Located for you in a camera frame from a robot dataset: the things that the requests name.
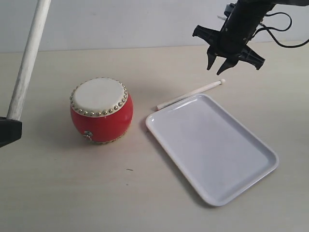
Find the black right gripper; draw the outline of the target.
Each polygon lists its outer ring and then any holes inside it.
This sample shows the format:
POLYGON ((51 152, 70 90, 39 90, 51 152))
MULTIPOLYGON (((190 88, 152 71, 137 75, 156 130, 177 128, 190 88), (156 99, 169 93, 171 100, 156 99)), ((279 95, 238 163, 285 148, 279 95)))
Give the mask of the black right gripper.
POLYGON ((220 30, 196 26, 192 36, 201 38, 209 45, 206 52, 207 70, 211 69, 217 57, 225 58, 217 75, 235 67, 240 61, 251 64, 259 70, 265 59, 248 47, 247 43, 262 18, 263 16, 259 14, 232 12, 220 30))

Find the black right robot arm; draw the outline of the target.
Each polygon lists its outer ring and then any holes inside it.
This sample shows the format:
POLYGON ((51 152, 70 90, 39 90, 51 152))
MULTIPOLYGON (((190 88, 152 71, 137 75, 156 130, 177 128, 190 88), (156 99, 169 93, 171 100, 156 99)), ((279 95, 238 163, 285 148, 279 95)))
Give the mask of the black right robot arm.
POLYGON ((217 71, 217 75, 229 68, 233 68, 239 61, 249 63, 259 70, 265 59, 248 47, 247 43, 260 31, 266 30, 273 40, 284 48, 298 48, 308 43, 305 41, 297 45, 281 44, 271 33, 278 30, 262 24, 264 17, 269 14, 275 5, 289 5, 306 7, 307 0, 238 0, 225 8, 225 22, 220 30, 203 26, 196 26, 193 37, 199 37, 209 44, 207 54, 207 70, 210 70, 217 57, 225 58, 224 63, 217 71))

